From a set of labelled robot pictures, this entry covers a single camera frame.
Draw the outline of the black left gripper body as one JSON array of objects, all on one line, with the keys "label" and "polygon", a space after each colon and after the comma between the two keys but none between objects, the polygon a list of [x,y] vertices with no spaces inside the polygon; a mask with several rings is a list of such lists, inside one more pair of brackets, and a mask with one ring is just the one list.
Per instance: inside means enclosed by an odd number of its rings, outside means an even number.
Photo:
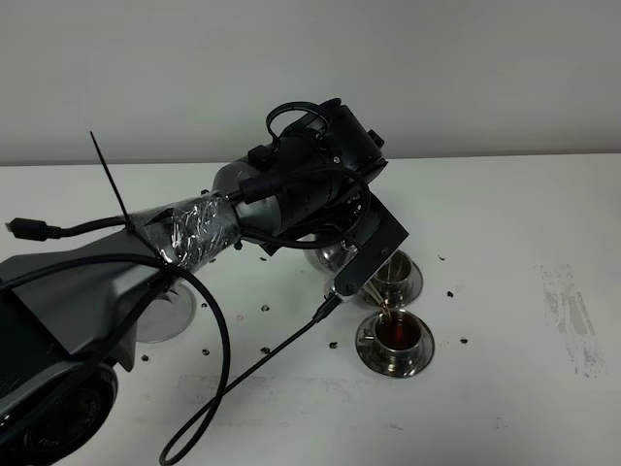
[{"label": "black left gripper body", "polygon": [[339,293],[356,294],[408,235],[370,189],[387,164],[382,144],[358,126],[289,126],[257,148],[257,244],[267,254],[355,246],[334,280]]}]

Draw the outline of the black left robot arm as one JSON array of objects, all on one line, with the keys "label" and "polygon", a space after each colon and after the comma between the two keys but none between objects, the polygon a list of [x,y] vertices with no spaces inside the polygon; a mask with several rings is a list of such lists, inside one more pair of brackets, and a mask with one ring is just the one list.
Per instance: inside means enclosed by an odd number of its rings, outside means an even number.
[{"label": "black left robot arm", "polygon": [[353,248],[311,317],[317,324],[354,296],[407,230],[370,190],[384,169],[383,139],[340,99],[274,108],[296,121],[222,167],[199,196],[71,228],[15,218],[18,239],[44,242],[105,230],[74,250],[22,254],[1,265],[1,461],[50,465],[88,442],[117,395],[115,366],[135,363],[137,323],[178,282],[215,318],[222,348],[216,393],[167,443],[174,465],[201,440],[235,382],[227,323],[197,272],[228,248]]}]

